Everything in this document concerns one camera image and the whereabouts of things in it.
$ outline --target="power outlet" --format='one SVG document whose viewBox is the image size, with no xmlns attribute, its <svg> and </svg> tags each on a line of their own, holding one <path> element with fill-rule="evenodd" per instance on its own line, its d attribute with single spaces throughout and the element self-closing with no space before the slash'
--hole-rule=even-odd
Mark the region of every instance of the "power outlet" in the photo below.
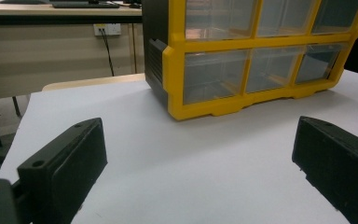
<svg viewBox="0 0 358 224">
<path fill-rule="evenodd" d="M 106 35 L 121 35 L 121 25 L 120 23 L 94 24 L 94 34 L 102 35 L 101 31 Z"/>
</svg>

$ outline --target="white tabletop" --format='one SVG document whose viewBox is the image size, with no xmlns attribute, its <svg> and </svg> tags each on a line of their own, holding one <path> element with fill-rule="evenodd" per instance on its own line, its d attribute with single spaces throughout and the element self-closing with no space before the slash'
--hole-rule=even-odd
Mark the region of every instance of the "white tabletop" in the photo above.
<svg viewBox="0 0 358 224">
<path fill-rule="evenodd" d="M 349 223 L 291 161 L 300 116 L 358 136 L 358 74 L 303 99 L 175 121 L 145 81 L 33 93 L 0 178 L 73 124 L 103 119 L 108 164 L 73 223 Z"/>
</svg>

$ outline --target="electrical cable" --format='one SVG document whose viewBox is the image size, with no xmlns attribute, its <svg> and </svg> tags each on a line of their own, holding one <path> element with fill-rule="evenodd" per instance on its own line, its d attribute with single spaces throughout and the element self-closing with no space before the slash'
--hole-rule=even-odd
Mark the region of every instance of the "electrical cable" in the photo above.
<svg viewBox="0 0 358 224">
<path fill-rule="evenodd" d="M 100 29 L 99 31 L 103 36 L 103 42 L 104 42 L 104 44 L 106 46 L 106 49 L 107 49 L 107 56 L 108 56 L 108 59 L 109 59 L 110 71 L 112 72 L 112 77 L 114 77 L 115 72 L 113 71 L 112 59 L 110 58 L 110 50 L 109 50 L 109 44 L 107 42 L 106 32 L 104 31 L 104 29 Z"/>
</svg>

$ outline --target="screw hole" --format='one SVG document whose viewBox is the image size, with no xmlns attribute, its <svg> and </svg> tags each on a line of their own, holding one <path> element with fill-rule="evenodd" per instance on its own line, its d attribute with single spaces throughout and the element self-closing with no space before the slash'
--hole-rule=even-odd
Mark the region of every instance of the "screw hole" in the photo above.
<svg viewBox="0 0 358 224">
<path fill-rule="evenodd" d="M 45 163 L 44 161 L 36 161 L 32 164 L 33 167 L 39 167 L 41 165 L 43 165 L 43 163 Z"/>
</svg>

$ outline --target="floor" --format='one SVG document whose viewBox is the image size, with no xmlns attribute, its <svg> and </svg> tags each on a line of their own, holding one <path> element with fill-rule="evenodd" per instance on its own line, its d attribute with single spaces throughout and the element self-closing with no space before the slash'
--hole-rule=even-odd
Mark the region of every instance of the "floor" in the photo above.
<svg viewBox="0 0 358 224">
<path fill-rule="evenodd" d="M 29 103 L 29 95 L 17 96 L 16 99 L 21 115 L 24 115 Z M 20 122 L 21 117 L 18 117 L 16 114 L 12 98 L 0 99 L 0 137 L 3 145 L 3 153 L 9 151 Z"/>
</svg>

